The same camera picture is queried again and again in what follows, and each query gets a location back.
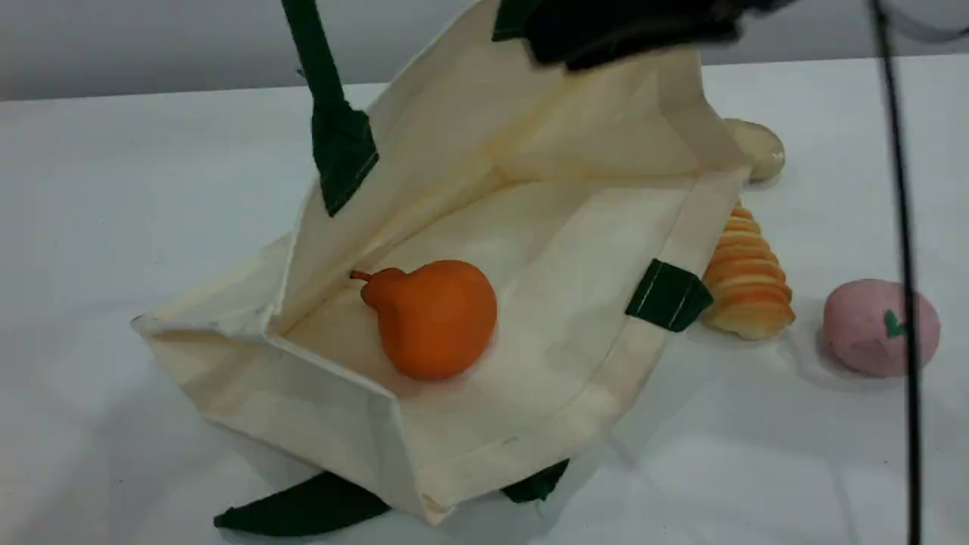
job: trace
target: pink ball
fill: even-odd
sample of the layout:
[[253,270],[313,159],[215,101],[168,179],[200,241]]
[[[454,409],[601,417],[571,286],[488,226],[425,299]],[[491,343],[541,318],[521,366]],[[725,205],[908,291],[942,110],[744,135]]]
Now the pink ball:
[[[902,285],[886,280],[848,282],[825,302],[825,339],[848,368],[871,376],[905,376],[905,303]],[[932,304],[917,294],[921,366],[939,347],[941,325]]]

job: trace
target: toy croissant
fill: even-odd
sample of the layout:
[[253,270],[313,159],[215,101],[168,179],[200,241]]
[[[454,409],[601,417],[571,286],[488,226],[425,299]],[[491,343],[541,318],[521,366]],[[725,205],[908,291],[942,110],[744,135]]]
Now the toy croissant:
[[773,337],[795,320],[786,280],[760,225],[738,202],[703,274],[714,301],[703,321],[749,340]]

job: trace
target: tote bag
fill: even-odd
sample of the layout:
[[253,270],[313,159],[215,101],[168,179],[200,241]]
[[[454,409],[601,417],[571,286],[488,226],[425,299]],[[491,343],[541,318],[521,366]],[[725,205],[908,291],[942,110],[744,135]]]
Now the tote bag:
[[[335,203],[314,180],[291,233],[133,322],[206,419],[431,524],[628,409],[710,303],[697,274],[750,172],[695,51],[539,69],[492,41],[498,7],[472,5],[367,109],[359,186]],[[487,275],[498,326],[469,370],[418,382],[348,273],[439,259]]]

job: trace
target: gray wall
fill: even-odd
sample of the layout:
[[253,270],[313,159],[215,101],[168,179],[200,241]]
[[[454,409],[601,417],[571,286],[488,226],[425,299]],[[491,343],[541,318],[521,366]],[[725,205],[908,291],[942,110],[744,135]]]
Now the gray wall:
[[[346,82],[389,79],[469,2],[319,0]],[[969,25],[969,0],[895,2],[928,22]],[[864,0],[799,0],[747,29],[704,61],[871,52]],[[276,0],[0,0],[0,99],[295,85],[296,67]]]

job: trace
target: green leaf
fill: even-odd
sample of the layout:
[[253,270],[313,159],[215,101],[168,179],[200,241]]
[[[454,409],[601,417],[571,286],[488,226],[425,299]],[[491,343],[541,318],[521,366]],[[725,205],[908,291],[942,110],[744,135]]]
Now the green leaf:
[[654,259],[626,307],[626,314],[679,333],[710,305],[713,296],[695,274]]
[[564,460],[551,467],[546,467],[523,481],[518,481],[501,489],[501,492],[515,503],[528,503],[536,499],[545,501],[555,491],[558,480],[565,474],[568,466],[569,461]]
[[215,527],[268,535],[319,535],[368,521],[391,509],[367,490],[322,473],[283,492],[215,517]]
[[313,95],[313,160],[327,213],[333,216],[377,163],[366,113],[350,107],[329,50],[316,0],[282,0],[302,75]]
[[498,18],[494,21],[492,42],[504,42],[525,35],[525,20],[532,15],[542,0],[501,0]]
[[905,324],[898,322],[898,316],[891,310],[885,312],[885,329],[889,338],[901,337],[905,335]]

